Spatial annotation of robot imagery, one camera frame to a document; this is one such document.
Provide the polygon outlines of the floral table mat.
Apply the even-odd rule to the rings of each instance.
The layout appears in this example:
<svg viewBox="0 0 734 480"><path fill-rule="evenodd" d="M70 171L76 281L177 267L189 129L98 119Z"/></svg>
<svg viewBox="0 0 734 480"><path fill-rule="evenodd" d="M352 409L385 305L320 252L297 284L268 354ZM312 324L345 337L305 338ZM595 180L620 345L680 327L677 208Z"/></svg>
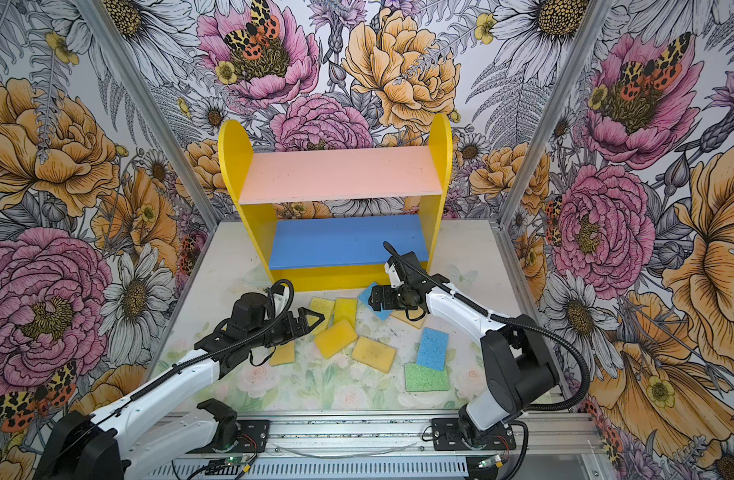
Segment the floral table mat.
<svg viewBox="0 0 734 480"><path fill-rule="evenodd" d="M171 324L152 353L148 376L163 372L206 336L218 321L228 317L245 292L262 292L256 285L239 282L228 289L192 291L181 298ZM396 350L389 373L353 359L356 343L326 359L312 336L295 341L295 361L262 366L249 362L235 368L222 380L208 386L177 407L190 410L197 402L216 398L238 412L259 411L398 411L457 410L486 390L479 341L434 317L426 317L417 329L389 316L375 317L368 307L358 306L356 332ZM449 387L444 391L409 392L405 366L415 364L423 328L448 334L445 371Z"/></svg>

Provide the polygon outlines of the green sponge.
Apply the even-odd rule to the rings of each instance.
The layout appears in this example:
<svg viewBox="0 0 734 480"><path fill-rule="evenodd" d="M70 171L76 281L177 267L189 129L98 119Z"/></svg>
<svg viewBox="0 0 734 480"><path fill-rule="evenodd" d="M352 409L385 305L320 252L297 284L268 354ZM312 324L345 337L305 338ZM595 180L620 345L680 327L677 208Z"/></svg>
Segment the green sponge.
<svg viewBox="0 0 734 480"><path fill-rule="evenodd" d="M438 371L422 365L404 365L406 390L410 393L445 392L450 389L446 371Z"/></svg>

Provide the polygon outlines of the aluminium front rail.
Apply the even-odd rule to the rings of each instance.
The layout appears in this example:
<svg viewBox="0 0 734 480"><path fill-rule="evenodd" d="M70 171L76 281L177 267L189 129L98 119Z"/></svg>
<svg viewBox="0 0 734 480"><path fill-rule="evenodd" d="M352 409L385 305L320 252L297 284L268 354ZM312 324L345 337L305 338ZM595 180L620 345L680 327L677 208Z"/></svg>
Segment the aluminium front rail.
<svg viewBox="0 0 734 480"><path fill-rule="evenodd" d="M432 418L450 411L254 412L271 422L260 454L185 453L141 479L612 479L586 414L527 414L516 449L435 451Z"/></svg>

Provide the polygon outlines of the yellow shelf with coloured boards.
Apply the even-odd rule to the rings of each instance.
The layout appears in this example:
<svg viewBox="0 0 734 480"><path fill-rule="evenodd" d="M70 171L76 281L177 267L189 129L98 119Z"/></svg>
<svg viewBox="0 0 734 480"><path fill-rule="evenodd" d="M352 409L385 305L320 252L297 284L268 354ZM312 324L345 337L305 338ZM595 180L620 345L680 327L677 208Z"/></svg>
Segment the yellow shelf with coloured boards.
<svg viewBox="0 0 734 480"><path fill-rule="evenodd" d="M393 254L434 259L453 166L452 127L438 114L425 145L373 149L257 153L248 133L230 120L217 151L232 201L270 280L298 291L363 289L385 284ZM412 215L334 213L281 220L284 203L416 197ZM393 251L386 249L391 244Z"/></svg>

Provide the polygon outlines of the orange-yellow sponge centre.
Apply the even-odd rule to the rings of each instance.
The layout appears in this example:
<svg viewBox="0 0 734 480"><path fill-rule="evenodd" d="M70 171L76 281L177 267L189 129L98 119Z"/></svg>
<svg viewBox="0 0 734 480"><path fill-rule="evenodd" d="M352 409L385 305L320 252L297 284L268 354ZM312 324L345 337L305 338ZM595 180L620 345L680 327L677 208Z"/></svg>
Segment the orange-yellow sponge centre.
<svg viewBox="0 0 734 480"><path fill-rule="evenodd" d="M396 356L396 349L368 337L359 337L352 351L352 359L384 374L388 374Z"/></svg>

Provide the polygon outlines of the thick yellow sponge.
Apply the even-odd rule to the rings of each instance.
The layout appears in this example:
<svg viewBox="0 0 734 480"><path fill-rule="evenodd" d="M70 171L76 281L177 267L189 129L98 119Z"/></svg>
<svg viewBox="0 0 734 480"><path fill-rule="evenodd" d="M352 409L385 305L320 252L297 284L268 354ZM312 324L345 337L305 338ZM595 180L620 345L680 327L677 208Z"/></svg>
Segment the thick yellow sponge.
<svg viewBox="0 0 734 480"><path fill-rule="evenodd" d="M317 335L314 343L320 354L325 359L330 359L357 339L355 328L348 321L340 321Z"/></svg>

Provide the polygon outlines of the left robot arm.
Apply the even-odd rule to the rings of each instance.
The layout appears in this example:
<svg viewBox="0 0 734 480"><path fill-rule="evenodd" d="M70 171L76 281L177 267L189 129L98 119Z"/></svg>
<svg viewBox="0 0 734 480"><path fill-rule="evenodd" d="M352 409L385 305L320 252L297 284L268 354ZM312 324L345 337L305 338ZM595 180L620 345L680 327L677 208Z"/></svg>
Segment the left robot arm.
<svg viewBox="0 0 734 480"><path fill-rule="evenodd" d="M237 412L208 399L179 420L164 419L196 393L252 357L304 337L326 321L294 309L291 286L251 292L231 315L164 373L90 414L71 412L53 428L36 470L38 479L141 479L199 449L229 451L242 440Z"/></svg>

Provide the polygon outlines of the orange-yellow sponge near shelf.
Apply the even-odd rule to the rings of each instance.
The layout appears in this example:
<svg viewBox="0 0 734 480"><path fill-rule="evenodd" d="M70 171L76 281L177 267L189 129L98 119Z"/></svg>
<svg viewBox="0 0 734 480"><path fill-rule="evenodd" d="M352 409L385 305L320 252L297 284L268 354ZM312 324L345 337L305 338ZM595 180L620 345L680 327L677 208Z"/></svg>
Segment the orange-yellow sponge near shelf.
<svg viewBox="0 0 734 480"><path fill-rule="evenodd" d="M395 310L391 316L415 329L421 329L426 320L426 314L422 309L415 310Z"/></svg>

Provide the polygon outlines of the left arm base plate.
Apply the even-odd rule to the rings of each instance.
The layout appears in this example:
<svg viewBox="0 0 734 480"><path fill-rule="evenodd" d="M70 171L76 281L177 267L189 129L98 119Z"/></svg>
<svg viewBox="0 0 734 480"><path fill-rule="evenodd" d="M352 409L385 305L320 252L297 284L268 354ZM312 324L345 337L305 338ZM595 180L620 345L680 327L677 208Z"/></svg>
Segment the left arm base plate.
<svg viewBox="0 0 734 480"><path fill-rule="evenodd" d="M192 454L260 454L266 451L271 422L269 420L239 419L219 426L213 439L205 446L191 450Z"/></svg>

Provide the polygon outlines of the bright yellow small sponge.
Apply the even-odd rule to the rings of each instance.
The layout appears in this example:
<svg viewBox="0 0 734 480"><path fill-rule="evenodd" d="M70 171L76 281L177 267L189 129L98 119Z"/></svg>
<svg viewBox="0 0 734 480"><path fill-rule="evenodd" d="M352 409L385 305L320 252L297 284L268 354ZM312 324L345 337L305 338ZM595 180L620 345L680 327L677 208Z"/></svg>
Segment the bright yellow small sponge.
<svg viewBox="0 0 734 480"><path fill-rule="evenodd" d="M346 322L356 328L358 300L355 298L338 298L333 310L333 323Z"/></svg>

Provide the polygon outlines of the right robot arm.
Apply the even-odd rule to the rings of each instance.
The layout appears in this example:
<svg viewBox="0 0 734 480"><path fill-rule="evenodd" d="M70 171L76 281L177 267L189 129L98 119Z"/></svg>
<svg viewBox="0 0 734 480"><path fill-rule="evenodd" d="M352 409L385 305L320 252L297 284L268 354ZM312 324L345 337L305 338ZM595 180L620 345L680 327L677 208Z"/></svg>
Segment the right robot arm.
<svg viewBox="0 0 734 480"><path fill-rule="evenodd" d="M461 408L458 429L464 442L482 447L506 424L559 383L545 331L529 316L507 317L463 294L446 277L430 275L413 252L400 255L386 242L390 282L372 288L376 311L419 308L480 343L485 390Z"/></svg>

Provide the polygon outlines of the pale yellow textured sponge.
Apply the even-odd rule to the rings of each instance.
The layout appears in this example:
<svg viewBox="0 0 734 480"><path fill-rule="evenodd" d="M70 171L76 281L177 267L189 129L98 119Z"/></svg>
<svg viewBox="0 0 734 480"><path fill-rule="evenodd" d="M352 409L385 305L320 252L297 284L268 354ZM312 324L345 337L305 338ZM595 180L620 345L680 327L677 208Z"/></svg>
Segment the pale yellow textured sponge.
<svg viewBox="0 0 734 480"><path fill-rule="evenodd" d="M319 297L314 297L311 299L309 309L324 316L323 322L318 324L311 332L313 336L321 334L329 327L334 308L334 300Z"/></svg>

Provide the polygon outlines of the orange-yellow sponge far left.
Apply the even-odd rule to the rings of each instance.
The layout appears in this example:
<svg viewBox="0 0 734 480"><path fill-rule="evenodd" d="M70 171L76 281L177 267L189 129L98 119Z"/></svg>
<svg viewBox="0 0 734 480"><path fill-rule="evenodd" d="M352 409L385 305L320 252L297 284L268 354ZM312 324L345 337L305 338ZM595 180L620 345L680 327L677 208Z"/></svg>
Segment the orange-yellow sponge far left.
<svg viewBox="0 0 734 480"><path fill-rule="evenodd" d="M295 341L279 346L269 360L271 366L281 366L294 363L296 360Z"/></svg>

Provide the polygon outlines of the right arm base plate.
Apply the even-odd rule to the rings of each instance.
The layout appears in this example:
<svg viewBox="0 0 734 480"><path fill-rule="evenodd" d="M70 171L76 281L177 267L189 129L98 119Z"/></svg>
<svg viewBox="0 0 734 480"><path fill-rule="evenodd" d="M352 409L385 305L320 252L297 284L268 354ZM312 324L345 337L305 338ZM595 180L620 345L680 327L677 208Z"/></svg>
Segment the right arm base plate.
<svg viewBox="0 0 734 480"><path fill-rule="evenodd" d="M516 449L512 429L497 423L478 430L472 423L457 418L432 418L431 442L435 451L511 451Z"/></svg>

